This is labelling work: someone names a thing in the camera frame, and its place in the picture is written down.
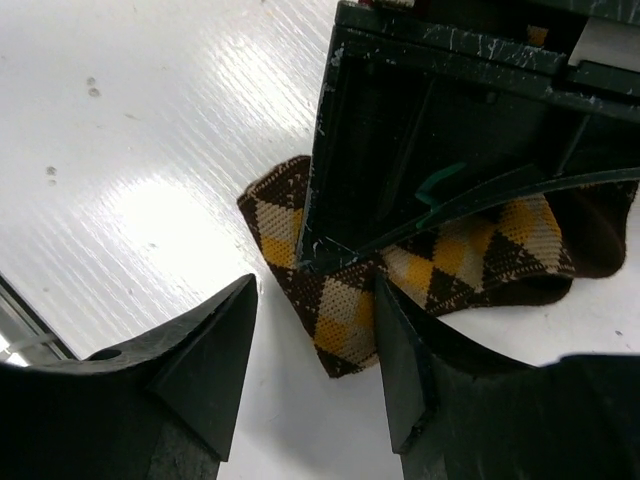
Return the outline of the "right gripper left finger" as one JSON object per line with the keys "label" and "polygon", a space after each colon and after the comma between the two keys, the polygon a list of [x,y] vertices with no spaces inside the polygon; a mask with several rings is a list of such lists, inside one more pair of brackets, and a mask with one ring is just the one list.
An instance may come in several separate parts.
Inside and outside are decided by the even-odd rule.
{"label": "right gripper left finger", "polygon": [[78,360],[1,367],[5,479],[214,479],[229,458],[256,278]]}

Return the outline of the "brown argyle sock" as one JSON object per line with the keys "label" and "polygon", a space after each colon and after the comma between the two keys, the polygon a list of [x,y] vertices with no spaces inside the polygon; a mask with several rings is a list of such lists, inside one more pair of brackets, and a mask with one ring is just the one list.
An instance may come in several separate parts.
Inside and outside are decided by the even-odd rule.
{"label": "brown argyle sock", "polygon": [[259,251],[332,378],[377,362],[374,283],[386,275],[434,316],[560,301],[577,279],[616,274],[639,185],[588,185],[509,201],[457,219],[327,275],[300,269],[296,246],[310,160],[251,183],[237,205]]}

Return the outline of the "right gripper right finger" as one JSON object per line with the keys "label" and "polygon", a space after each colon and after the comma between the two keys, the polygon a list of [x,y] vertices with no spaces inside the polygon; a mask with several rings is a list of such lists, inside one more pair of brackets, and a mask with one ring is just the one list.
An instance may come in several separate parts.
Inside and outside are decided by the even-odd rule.
{"label": "right gripper right finger", "polygon": [[639,359],[499,354],[375,282],[391,447],[407,479],[635,479]]}

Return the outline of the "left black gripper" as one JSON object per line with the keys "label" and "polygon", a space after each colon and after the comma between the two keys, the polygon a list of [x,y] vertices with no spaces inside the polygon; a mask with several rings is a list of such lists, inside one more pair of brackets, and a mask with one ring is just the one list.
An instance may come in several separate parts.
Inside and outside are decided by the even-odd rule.
{"label": "left black gripper", "polygon": [[635,1],[342,1],[298,244],[328,273],[513,199],[637,180],[557,174],[560,108],[639,104]]}

